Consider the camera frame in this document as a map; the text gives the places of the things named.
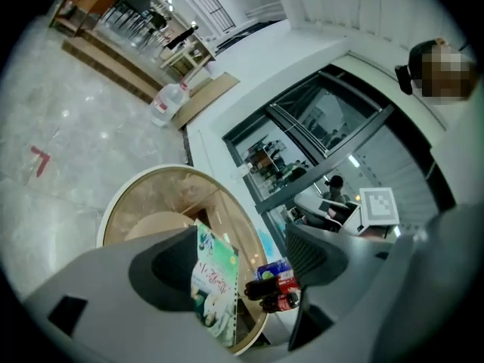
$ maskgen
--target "plastic water bottle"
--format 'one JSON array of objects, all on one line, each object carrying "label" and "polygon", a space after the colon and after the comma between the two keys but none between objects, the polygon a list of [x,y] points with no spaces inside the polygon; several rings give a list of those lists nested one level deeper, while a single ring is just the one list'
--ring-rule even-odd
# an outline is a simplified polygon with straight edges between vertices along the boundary
[{"label": "plastic water bottle", "polygon": [[185,83],[166,85],[150,104],[151,121],[157,126],[165,126],[189,98]]}]

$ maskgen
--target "book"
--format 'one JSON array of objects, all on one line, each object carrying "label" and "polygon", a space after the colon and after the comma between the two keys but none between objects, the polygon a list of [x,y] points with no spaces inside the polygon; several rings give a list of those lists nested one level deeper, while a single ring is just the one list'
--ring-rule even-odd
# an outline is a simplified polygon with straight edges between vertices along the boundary
[{"label": "book", "polygon": [[198,219],[198,261],[191,277],[195,314],[223,346],[235,345],[237,326],[238,251],[216,237]]}]

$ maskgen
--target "ceiling light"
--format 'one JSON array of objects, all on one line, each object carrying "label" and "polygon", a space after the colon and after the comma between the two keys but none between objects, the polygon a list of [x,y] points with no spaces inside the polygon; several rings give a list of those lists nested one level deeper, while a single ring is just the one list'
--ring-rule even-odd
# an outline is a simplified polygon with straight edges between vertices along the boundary
[{"label": "ceiling light", "polygon": [[349,158],[349,161],[352,162],[353,166],[355,166],[356,168],[360,166],[360,163],[351,154],[349,155],[348,158]]}]

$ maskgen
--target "railing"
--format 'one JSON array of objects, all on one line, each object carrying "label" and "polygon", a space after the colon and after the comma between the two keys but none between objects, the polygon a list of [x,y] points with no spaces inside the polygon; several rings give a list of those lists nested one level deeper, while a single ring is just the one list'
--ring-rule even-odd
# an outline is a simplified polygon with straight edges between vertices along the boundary
[{"label": "railing", "polygon": [[213,21],[224,33],[235,28],[235,24],[228,16],[227,11],[222,7],[219,0],[198,0],[199,3],[210,13]]}]

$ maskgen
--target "chair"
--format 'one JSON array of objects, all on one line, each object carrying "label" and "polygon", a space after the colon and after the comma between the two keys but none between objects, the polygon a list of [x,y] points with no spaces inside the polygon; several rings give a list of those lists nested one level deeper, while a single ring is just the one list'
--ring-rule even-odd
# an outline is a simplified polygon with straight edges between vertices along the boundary
[{"label": "chair", "polygon": [[144,12],[150,9],[151,0],[117,0],[113,8],[107,12],[105,21],[108,21],[111,15],[116,11],[121,11],[121,15],[114,22],[115,24],[121,20],[126,13],[128,17],[119,25],[119,28],[124,26],[134,16],[138,15],[137,21],[144,18]]}]

